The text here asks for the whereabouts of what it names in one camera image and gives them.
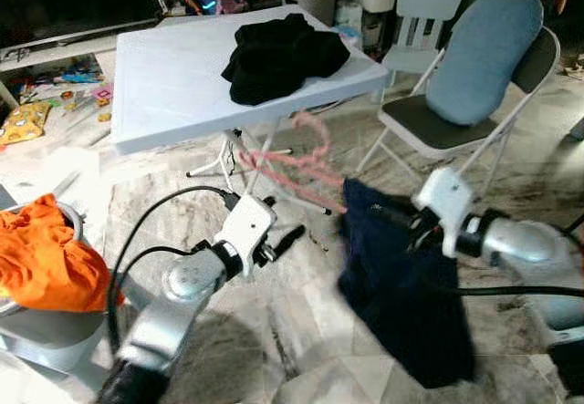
chair seat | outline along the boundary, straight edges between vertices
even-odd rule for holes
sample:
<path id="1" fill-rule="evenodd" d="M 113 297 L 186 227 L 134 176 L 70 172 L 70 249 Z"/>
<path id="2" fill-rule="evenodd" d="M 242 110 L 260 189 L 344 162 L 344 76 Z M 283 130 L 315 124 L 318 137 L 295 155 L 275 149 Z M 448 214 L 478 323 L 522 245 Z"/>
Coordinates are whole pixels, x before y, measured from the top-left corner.
<path id="1" fill-rule="evenodd" d="M 383 105 L 379 119 L 401 138 L 407 139 L 407 136 L 395 129 L 395 123 L 423 144 L 437 150 L 449 150 L 483 140 L 497 126 L 491 119 L 474 126 L 458 126 L 441 119 L 428 108 L 424 95 L 401 98 Z"/>
<path id="2" fill-rule="evenodd" d="M 392 46 L 381 61 L 389 70 L 423 73 L 438 56 L 438 50 L 420 50 L 412 47 Z"/>

gray folding chair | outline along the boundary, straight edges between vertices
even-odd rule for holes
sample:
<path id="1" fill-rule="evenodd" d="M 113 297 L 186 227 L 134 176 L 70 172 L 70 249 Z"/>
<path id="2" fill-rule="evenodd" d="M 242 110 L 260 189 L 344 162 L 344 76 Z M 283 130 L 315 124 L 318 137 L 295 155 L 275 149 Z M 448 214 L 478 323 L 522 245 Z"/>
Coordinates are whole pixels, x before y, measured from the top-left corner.
<path id="1" fill-rule="evenodd" d="M 487 118 L 474 126 L 459 126 L 442 119 L 428 107 L 424 95 L 417 95 L 442 59 L 444 51 L 441 50 L 438 57 L 428 67 L 409 97 L 390 102 L 379 110 L 378 119 L 385 124 L 386 129 L 360 162 L 357 171 L 362 171 L 373 153 L 381 148 L 416 181 L 422 181 L 420 175 L 383 142 L 390 132 L 429 159 L 451 159 L 462 153 L 472 152 L 470 158 L 459 170 L 461 173 L 466 171 L 487 148 L 498 144 L 495 161 L 486 174 L 481 190 L 481 195 L 484 195 L 494 178 L 519 112 L 554 71 L 559 59 L 558 38 L 551 30 L 542 27 L 537 38 L 516 66 L 511 79 L 512 83 L 522 91 L 523 97 L 499 123 Z"/>

orange cloth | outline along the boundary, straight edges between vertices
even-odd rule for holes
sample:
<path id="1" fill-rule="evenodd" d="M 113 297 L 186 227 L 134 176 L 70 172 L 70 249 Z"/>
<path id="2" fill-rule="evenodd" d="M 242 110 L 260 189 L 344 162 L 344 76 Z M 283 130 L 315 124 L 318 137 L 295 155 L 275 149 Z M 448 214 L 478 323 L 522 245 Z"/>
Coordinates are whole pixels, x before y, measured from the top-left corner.
<path id="1" fill-rule="evenodd" d="M 110 271 L 73 233 L 52 194 L 0 212 L 0 286 L 29 308 L 103 311 Z"/>

table leg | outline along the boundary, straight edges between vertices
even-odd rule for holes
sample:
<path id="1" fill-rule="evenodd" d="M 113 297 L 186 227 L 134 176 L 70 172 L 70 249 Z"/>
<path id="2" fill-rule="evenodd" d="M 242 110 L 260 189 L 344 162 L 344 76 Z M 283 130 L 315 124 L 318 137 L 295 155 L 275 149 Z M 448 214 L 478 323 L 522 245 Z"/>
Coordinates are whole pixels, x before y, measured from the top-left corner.
<path id="1" fill-rule="evenodd" d="M 204 171 L 212 169 L 214 166 L 219 164 L 221 166 L 221 171 L 223 172 L 223 175 L 225 177 L 225 182 L 227 183 L 227 187 L 229 187 L 229 190 L 232 191 L 234 187 L 231 184 L 231 180 L 229 179 L 229 173 L 227 173 L 227 168 L 225 166 L 225 160 L 224 160 L 225 151 L 227 149 L 227 141 L 228 141 L 228 138 L 225 137 L 223 144 L 221 145 L 221 149 L 219 150 L 219 155 L 217 156 L 217 158 L 213 162 L 210 162 L 210 163 L 204 165 L 203 167 L 199 167 L 198 169 L 187 171 L 186 177 L 192 178 L 198 174 L 203 173 Z"/>
<path id="2" fill-rule="evenodd" d="M 276 119 L 273 123 L 272 126 L 269 130 L 269 132 L 267 133 L 266 136 L 266 140 L 264 141 L 264 145 L 262 146 L 261 149 L 261 156 L 259 157 L 259 160 L 257 160 L 257 167 L 261 167 L 264 164 L 264 155 L 270 150 L 270 147 L 272 146 L 272 142 L 274 141 L 274 137 L 276 136 L 276 132 L 277 132 L 277 128 L 280 125 L 280 119 Z M 257 182 L 257 178 L 259 177 L 259 170 L 256 170 L 252 173 L 252 180 L 247 184 L 247 187 L 245 188 L 245 194 L 251 194 L 252 191 L 254 190 L 254 187 L 256 186 L 256 182 Z"/>
<path id="3" fill-rule="evenodd" d="M 263 146 L 260 145 L 259 141 L 251 134 L 251 132 L 249 132 L 247 129 L 243 129 L 243 131 L 244 131 L 245 135 L 252 141 L 252 143 L 254 144 L 254 146 L 258 150 L 261 147 L 261 151 L 263 153 L 266 153 L 267 151 L 269 151 L 270 146 L 272 145 L 272 142 L 273 142 L 274 137 L 275 137 L 276 132 L 277 132 L 278 124 L 279 124 L 279 120 L 277 120 L 276 122 L 274 122 L 272 128 L 270 129 L 270 131 L 269 131 L 269 133 L 268 133 L 268 135 L 266 137 L 266 141 L 264 142 L 264 145 Z M 241 143 L 241 141 L 240 141 L 240 144 L 237 146 L 237 148 L 239 150 L 247 150 L 247 148 L 243 145 L 243 143 Z M 265 161 L 266 164 L 267 164 L 267 166 L 270 169 L 272 169 L 272 170 L 274 169 L 274 167 L 272 166 L 272 163 L 270 161 L 264 160 L 263 157 L 260 158 L 260 160 L 262 162 Z M 258 175 L 259 175 L 259 171 L 255 171 L 254 172 L 254 178 L 252 179 L 253 182 L 249 182 L 247 184 L 247 188 L 245 189 L 245 192 L 246 193 L 250 193 L 251 194 L 253 192 L 253 189 L 255 187 L 255 184 L 256 184 L 256 180 L 257 180 Z M 331 214 L 331 211 L 330 211 L 329 208 L 324 208 L 324 207 L 322 207 L 320 205 L 317 205 L 317 204 L 315 204 L 313 202 L 310 202 L 310 201 L 306 201 L 304 199 L 301 199 L 301 198 L 297 197 L 293 192 L 286 191 L 284 189 L 284 187 L 282 187 L 279 183 L 277 183 L 275 181 L 271 181 L 271 183 L 272 183 L 272 190 L 274 192 L 278 193 L 284 199 L 286 199 L 288 201 L 291 201 L 291 202 L 293 202 L 293 203 L 295 203 L 297 205 L 303 206 L 303 207 L 305 207 L 305 208 L 307 208 L 307 209 L 309 209 L 311 211 L 320 212 L 320 213 L 323 213 L 323 214 L 326 214 L 326 215 L 330 215 Z"/>

cable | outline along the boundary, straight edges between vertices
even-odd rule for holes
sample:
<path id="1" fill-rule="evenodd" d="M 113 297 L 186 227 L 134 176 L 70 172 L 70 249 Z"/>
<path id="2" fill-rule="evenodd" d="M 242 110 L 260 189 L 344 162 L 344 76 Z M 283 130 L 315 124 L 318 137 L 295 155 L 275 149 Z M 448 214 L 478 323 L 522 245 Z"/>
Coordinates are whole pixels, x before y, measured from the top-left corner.
<path id="1" fill-rule="evenodd" d="M 201 192 L 201 191 L 215 192 L 215 193 L 219 194 L 224 200 L 227 198 L 228 195 L 232 194 L 232 193 L 226 192 L 224 190 L 221 190 L 219 188 L 210 187 L 207 185 L 196 185 L 193 187 L 183 188 L 182 190 L 179 190 L 177 192 L 173 192 L 173 193 L 163 197 L 159 201 L 157 201 L 148 210 L 146 210 L 144 212 L 144 214 L 140 217 L 140 219 L 138 219 L 138 221 L 136 222 L 136 224 L 132 228 L 130 235 L 128 235 L 128 238 L 126 239 L 126 243 L 124 243 L 124 245 L 122 246 L 120 255 L 118 255 L 118 258 L 117 258 L 116 263 L 113 267 L 113 270 L 111 271 L 111 279 L 109 280 L 108 292 L 107 292 L 107 296 L 106 296 L 107 306 L 108 306 L 107 321 L 108 321 L 108 333 L 109 333 L 109 349 L 110 349 L 112 355 L 115 356 L 116 352 L 118 352 L 118 349 L 120 348 L 120 332 L 118 330 L 118 318 L 116 316 L 116 309 L 115 309 L 115 300 L 116 300 L 116 296 L 118 293 L 118 289 L 116 288 L 116 286 L 118 285 L 117 275 L 118 275 L 118 271 L 120 270 L 121 261 L 124 257 L 124 254 L 128 250 L 128 247 L 130 246 L 130 243 L 133 240 L 134 235 L 136 235 L 136 232 L 138 232 L 141 225 L 144 223 L 144 220 L 146 220 L 146 218 L 151 214 L 151 212 L 153 212 L 156 208 L 161 206 L 163 203 L 169 201 L 170 199 L 173 199 L 176 196 L 180 196 L 181 194 L 185 194 L 187 192 Z"/>
<path id="2" fill-rule="evenodd" d="M 229 153 L 227 154 L 227 160 L 229 161 L 231 159 L 231 163 L 232 163 L 231 171 L 229 171 L 229 176 L 232 176 L 235 172 L 235 165 L 236 165 L 233 142 L 229 141 L 227 143 L 227 149 L 229 149 Z"/>
<path id="3" fill-rule="evenodd" d="M 576 228 L 578 228 L 581 224 L 584 223 L 584 214 L 580 215 L 580 217 L 578 219 L 576 219 L 574 222 L 572 222 L 570 224 L 570 226 L 568 226 L 566 229 L 563 229 L 563 233 L 571 233 L 572 231 L 574 231 Z"/>
<path id="4" fill-rule="evenodd" d="M 582 252 L 584 251 L 584 244 L 579 240 L 579 238 L 574 235 L 572 232 L 565 231 L 562 233 L 568 240 L 570 240 L 575 246 L 579 248 Z"/>
<path id="5" fill-rule="evenodd" d="M 122 289 L 122 287 L 124 286 L 124 282 L 126 281 L 126 278 L 128 277 L 128 275 L 130 274 L 130 270 L 131 268 L 140 261 L 140 259 L 142 259 L 144 256 L 148 255 L 148 254 L 153 254 L 155 252 L 170 252 L 171 254 L 177 254 L 180 256 L 186 256 L 186 255 L 190 255 L 192 252 L 185 252 L 185 251 L 181 251 L 180 249 L 174 249 L 173 247 L 169 247 L 169 246 L 153 246 L 150 247 L 142 252 L 140 252 L 139 254 L 137 254 L 136 256 L 134 256 L 130 262 L 128 263 L 128 265 L 126 266 L 126 268 L 124 269 L 124 271 L 121 273 L 121 276 L 119 278 L 119 281 L 117 283 L 117 290 L 116 290 L 116 295 L 119 292 L 119 290 Z M 116 351 L 120 348 L 120 329 L 118 327 L 118 316 L 117 316 L 117 305 L 116 305 L 116 296 L 113 296 L 112 298 L 107 299 L 107 303 L 108 303 L 108 315 L 110 314 L 110 311 L 113 312 L 113 317 L 114 317 L 114 324 L 112 324 L 113 328 L 115 328 L 114 332 L 111 332 L 111 330 L 113 328 L 110 328 L 110 318 L 108 317 L 108 327 L 109 327 L 109 345 L 110 348 L 112 347 L 116 347 Z"/>
<path id="6" fill-rule="evenodd" d="M 431 281 L 420 267 L 418 260 L 413 260 L 414 272 L 420 276 L 422 282 L 437 292 L 457 296 L 496 296 L 496 295 L 562 295 L 584 297 L 584 290 L 556 285 L 501 285 L 496 287 L 468 287 L 452 288 L 438 285 Z"/>

